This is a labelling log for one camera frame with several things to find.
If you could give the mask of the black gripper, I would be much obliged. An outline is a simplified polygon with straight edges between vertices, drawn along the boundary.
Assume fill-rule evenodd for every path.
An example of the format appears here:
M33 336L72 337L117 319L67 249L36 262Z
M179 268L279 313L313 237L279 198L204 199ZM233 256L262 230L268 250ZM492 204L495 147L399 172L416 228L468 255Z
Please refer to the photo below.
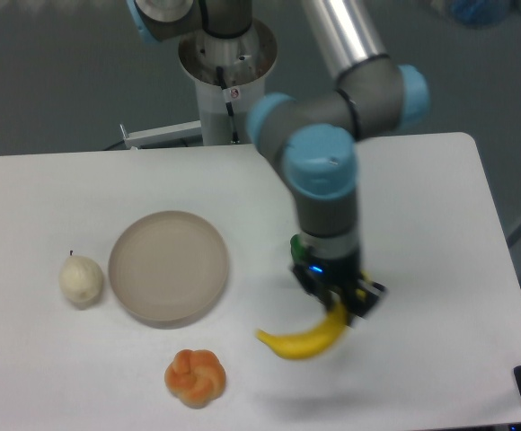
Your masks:
M292 260L292 273L305 292L323 305L326 314L335 312L340 303L344 305L348 327L356 318L365 318L387 293L385 286L360 268L359 250L328 259L317 257L312 246L304 248L303 261L295 264Z

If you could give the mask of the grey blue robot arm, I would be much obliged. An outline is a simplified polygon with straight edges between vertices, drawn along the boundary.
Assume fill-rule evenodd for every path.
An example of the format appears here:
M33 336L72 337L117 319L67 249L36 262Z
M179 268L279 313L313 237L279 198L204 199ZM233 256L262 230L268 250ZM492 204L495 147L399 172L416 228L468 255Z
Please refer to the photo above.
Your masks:
M278 45L249 1L131 1L147 41L179 41L195 85L205 145L252 143L291 193L300 231L292 270L342 323L366 315L384 295L361 268L354 144L419 121L428 87L387 54L360 1L305 1L305 15L334 89L310 101L266 93Z

